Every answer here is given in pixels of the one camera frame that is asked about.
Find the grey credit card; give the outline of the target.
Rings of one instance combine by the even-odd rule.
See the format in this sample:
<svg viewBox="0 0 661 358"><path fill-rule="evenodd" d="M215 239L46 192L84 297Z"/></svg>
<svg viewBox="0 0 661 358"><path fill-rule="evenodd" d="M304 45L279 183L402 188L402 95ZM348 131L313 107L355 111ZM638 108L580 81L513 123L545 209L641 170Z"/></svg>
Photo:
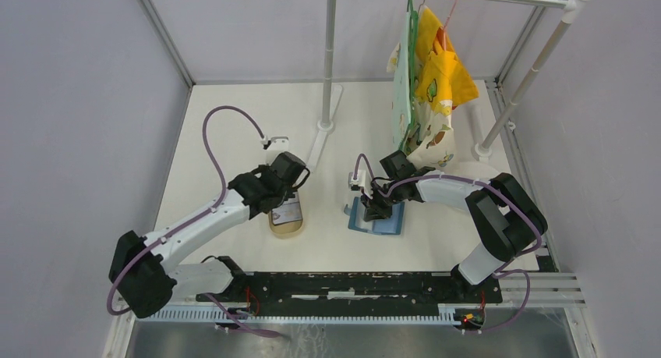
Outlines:
<svg viewBox="0 0 661 358"><path fill-rule="evenodd" d="M289 197L281 206L271 211L271 221L273 225L284 225L303 220L300 198L297 193Z"/></svg>

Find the beige oval card tray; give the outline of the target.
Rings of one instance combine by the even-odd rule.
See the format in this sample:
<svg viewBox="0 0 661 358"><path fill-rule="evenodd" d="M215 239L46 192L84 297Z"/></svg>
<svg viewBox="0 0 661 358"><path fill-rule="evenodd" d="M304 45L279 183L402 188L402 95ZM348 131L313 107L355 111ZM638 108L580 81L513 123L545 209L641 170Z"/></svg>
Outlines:
<svg viewBox="0 0 661 358"><path fill-rule="evenodd" d="M287 239L296 236L303 227L304 216L301 222L293 222L284 225L273 225L271 221L271 211L269 212L268 217L270 230L279 239Z"/></svg>

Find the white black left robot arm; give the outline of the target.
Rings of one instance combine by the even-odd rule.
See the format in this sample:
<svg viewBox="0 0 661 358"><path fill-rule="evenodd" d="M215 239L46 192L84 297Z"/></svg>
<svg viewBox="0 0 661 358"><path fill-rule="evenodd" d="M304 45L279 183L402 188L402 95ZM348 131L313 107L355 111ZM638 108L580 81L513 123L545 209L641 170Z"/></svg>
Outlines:
<svg viewBox="0 0 661 358"><path fill-rule="evenodd" d="M213 275L203 292L238 300L245 281L223 262L184 265L182 261L221 233L280 207L309 175L300 158L284 151L270 164L237 175L223 193L174 226L144 236L134 231L120 236L108 275L108 312L115 316L133 312L138 318L154 315L185 289L182 271Z"/></svg>

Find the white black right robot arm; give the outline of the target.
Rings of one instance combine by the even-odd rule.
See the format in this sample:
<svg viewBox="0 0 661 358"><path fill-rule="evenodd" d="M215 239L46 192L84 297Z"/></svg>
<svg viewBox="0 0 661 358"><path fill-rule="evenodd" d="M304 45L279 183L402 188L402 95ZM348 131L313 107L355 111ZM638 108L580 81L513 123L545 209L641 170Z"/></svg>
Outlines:
<svg viewBox="0 0 661 358"><path fill-rule="evenodd" d="M380 160L385 177L376 177L364 154L356 159L348 186L359 192L345 212L350 229L375 234L401 230L406 201L439 203L467 213L479 236L475 249L451 271L450 290L461 302L481 293L482 283L514 259L536 251L548 223L541 210L513 175L470 179L430 166L416 166L402 151Z"/></svg>

